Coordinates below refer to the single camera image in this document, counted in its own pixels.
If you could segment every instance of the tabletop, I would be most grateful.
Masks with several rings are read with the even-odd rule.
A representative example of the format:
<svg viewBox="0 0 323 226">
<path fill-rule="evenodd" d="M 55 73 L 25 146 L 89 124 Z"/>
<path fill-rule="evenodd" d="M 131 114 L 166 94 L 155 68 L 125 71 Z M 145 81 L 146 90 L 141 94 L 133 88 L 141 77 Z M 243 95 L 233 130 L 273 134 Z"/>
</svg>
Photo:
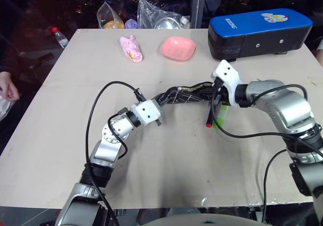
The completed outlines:
<svg viewBox="0 0 323 226">
<path fill-rule="evenodd" d="M 135 64 L 123 55 L 121 36 L 134 34 L 144 59 Z M 195 41 L 185 62 L 164 57 L 171 36 Z M 0 157 L 0 205 L 61 208 L 85 163 L 85 130 L 100 89 L 119 80 L 139 87 L 146 98 L 169 87 L 212 81 L 219 61 L 211 57 L 207 29 L 79 29 L 64 50 L 16 128 Z M 244 83 L 277 79 L 308 91 L 315 119 L 323 123 L 323 69 L 303 45 L 285 55 L 237 59 L 231 65 Z M 101 96 L 92 118 L 90 151 L 108 117 L 135 103 L 128 88 L 114 85 Z M 279 137 L 235 139 L 205 127 L 208 103 L 163 107 L 162 125 L 133 131 L 106 188 L 113 208 L 209 207 L 262 204 L 262 182 L 270 158 L 285 148 Z M 227 110 L 224 128 L 235 134 L 276 131 L 268 115 L 254 108 Z M 310 201 L 301 195 L 284 153 L 273 162 L 267 201 Z"/>
</svg>

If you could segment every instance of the human hand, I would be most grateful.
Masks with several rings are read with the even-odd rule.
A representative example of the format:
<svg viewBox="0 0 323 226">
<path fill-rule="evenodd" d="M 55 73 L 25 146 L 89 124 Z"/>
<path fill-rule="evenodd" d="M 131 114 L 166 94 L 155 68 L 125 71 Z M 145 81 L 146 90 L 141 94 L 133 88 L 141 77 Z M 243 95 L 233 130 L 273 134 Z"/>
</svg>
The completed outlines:
<svg viewBox="0 0 323 226">
<path fill-rule="evenodd" d="M 0 88 L 2 93 L 0 95 L 8 101 L 15 101 L 19 99 L 19 93 L 11 80 L 11 74 L 6 71 L 0 72 Z"/>
</svg>

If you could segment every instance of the plastic bag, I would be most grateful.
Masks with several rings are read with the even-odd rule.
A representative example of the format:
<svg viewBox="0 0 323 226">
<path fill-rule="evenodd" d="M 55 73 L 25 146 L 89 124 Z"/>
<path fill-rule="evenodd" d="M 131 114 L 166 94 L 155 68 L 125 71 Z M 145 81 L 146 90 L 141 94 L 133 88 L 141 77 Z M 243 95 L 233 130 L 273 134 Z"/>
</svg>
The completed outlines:
<svg viewBox="0 0 323 226">
<path fill-rule="evenodd" d="M 96 17 L 99 28 L 125 28 L 123 21 L 106 2 L 99 8 Z"/>
<path fill-rule="evenodd" d="M 139 1 L 137 15 L 138 28 L 180 29 L 184 27 L 181 23 L 183 20 L 181 14 L 163 11 L 147 0 Z"/>
</svg>

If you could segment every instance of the cable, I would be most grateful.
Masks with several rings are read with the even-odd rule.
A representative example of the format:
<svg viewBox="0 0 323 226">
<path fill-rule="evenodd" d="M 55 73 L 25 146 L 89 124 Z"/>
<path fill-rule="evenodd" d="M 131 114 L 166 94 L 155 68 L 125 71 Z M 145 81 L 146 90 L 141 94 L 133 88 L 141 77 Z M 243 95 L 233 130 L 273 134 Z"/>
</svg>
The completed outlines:
<svg viewBox="0 0 323 226">
<path fill-rule="evenodd" d="M 107 216 L 109 215 L 109 212 L 110 212 L 111 218 L 114 221 L 115 225 L 120 226 L 119 222 L 118 222 L 118 220 L 117 220 L 117 218 L 116 218 L 116 216 L 115 216 L 115 214 L 113 212 L 113 209 L 111 208 L 110 204 L 108 203 L 108 201 L 106 200 L 106 198 L 103 195 L 102 191 L 100 190 L 100 188 L 97 186 L 97 184 L 95 182 L 93 171 L 91 169 L 90 157 L 89 157 L 89 130 L 90 130 L 90 124 L 91 124 L 91 119 L 92 119 L 92 116 L 93 116 L 94 108 L 96 106 L 96 103 L 97 103 L 98 99 L 100 98 L 100 96 L 104 92 L 104 90 L 106 90 L 109 86 L 111 86 L 113 84 L 121 84 L 121 85 L 127 86 L 130 89 L 132 89 L 134 92 L 136 92 L 136 89 L 133 86 L 131 86 L 131 85 L 125 83 L 125 82 L 121 82 L 121 81 L 109 82 L 100 90 L 99 94 L 96 96 L 96 98 L 94 100 L 94 103 L 92 105 L 91 112 L 90 112 L 90 115 L 89 115 L 89 119 L 87 121 L 86 132 L 85 132 L 85 158 L 86 158 L 86 168 L 87 168 L 87 171 L 89 173 L 89 177 L 91 179 L 91 182 L 92 182 L 94 188 L 96 189 L 96 191 L 98 192 L 100 198 L 104 202 L 105 206 L 107 207 Z"/>
<path fill-rule="evenodd" d="M 268 171 L 269 171 L 269 167 L 271 165 L 271 163 L 274 161 L 274 159 L 280 155 L 281 153 L 286 152 L 286 149 L 283 149 L 279 152 L 277 152 L 268 162 L 266 170 L 264 172 L 264 178 L 263 178 L 263 213 L 262 213 L 262 219 L 261 222 L 264 223 L 265 220 L 265 216 L 266 216 L 266 211 L 267 211 L 267 191 L 266 191 L 266 182 L 267 182 L 267 175 L 268 175 Z"/>
<path fill-rule="evenodd" d="M 271 92 L 274 92 L 274 91 L 278 91 L 278 90 L 282 90 L 282 89 L 289 88 L 289 87 L 296 87 L 296 88 L 301 89 L 303 91 L 303 93 L 304 93 L 304 98 L 307 100 L 307 91 L 306 91 L 306 89 L 303 86 L 297 85 L 297 84 L 290 84 L 290 85 L 279 86 L 279 87 L 276 87 L 276 88 L 273 88 L 273 89 L 264 91 L 263 93 L 259 94 L 258 96 L 256 96 L 254 98 L 254 100 L 251 102 L 251 105 L 255 104 L 255 102 L 259 98 L 261 98 L 262 96 L 264 96 L 264 95 L 266 95 L 268 93 L 271 93 Z"/>
<path fill-rule="evenodd" d="M 212 95 L 212 100 L 211 100 L 211 104 L 214 104 L 214 98 L 215 98 L 215 95 L 216 95 L 217 91 L 214 91 L 213 92 L 213 95 Z M 246 139 L 246 138 L 253 138 L 253 137 L 260 137 L 260 136 L 281 136 L 283 138 L 288 138 L 288 139 L 292 139 L 292 140 L 295 140 L 297 141 L 298 143 L 306 146 L 307 148 L 310 148 L 311 150 L 315 151 L 318 155 L 320 155 L 321 157 L 323 157 L 323 153 L 320 152 L 318 149 L 314 148 L 312 145 L 310 145 L 309 143 L 301 140 L 300 138 L 297 138 L 297 137 L 294 137 L 294 136 L 291 136 L 291 135 L 288 135 L 288 134 L 283 134 L 283 133 L 277 133 L 277 132 L 265 132 L 265 133 L 257 133 L 257 134 L 249 134 L 249 135 L 235 135 L 235 134 L 231 134 L 227 131 L 225 131 L 221 126 L 220 124 L 217 122 L 217 119 L 214 115 L 214 109 L 215 107 L 213 107 L 211 109 L 211 113 L 212 113 L 212 117 L 213 117 L 213 121 L 214 123 L 217 125 L 217 127 L 221 130 L 221 132 L 223 132 L 224 134 L 230 136 L 230 137 L 233 137 L 233 138 L 237 138 L 237 139 Z"/>
<path fill-rule="evenodd" d="M 126 143 L 115 133 L 115 130 L 112 128 L 112 125 L 111 125 L 111 120 L 113 118 L 115 118 L 116 116 L 118 116 L 119 114 L 114 114 L 112 115 L 108 120 L 107 120 L 107 126 L 109 127 L 110 131 L 112 132 L 112 134 L 115 136 L 115 138 L 117 140 L 119 140 L 119 142 L 123 145 L 123 147 L 125 148 L 125 152 L 119 156 L 118 159 L 121 159 L 123 156 L 125 156 L 128 152 L 128 147 L 126 145 Z"/>
</svg>

